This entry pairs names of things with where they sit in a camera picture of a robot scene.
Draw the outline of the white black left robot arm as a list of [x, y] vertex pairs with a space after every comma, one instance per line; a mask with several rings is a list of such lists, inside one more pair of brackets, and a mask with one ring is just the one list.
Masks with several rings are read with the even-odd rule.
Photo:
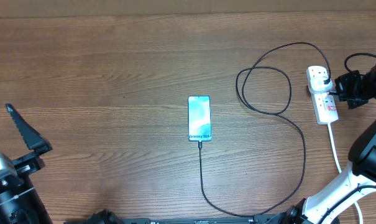
[[38, 131], [29, 125], [10, 103], [5, 104], [30, 153], [10, 159], [0, 152], [0, 223], [51, 223], [29, 175], [45, 167], [40, 158], [52, 146]]

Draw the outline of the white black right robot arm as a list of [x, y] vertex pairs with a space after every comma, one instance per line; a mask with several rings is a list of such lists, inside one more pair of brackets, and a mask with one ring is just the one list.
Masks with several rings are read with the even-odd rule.
[[[348, 70], [337, 77], [328, 97], [345, 101], [350, 110], [376, 99], [376, 64], [365, 75]], [[324, 189], [269, 220], [270, 223], [336, 223], [356, 201], [376, 192], [376, 120], [355, 140], [347, 166]]]

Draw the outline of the blue screen smartphone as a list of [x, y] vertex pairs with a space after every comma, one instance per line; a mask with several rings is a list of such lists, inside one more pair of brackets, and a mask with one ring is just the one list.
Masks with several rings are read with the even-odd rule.
[[190, 141], [212, 140], [209, 96], [188, 97], [188, 139]]

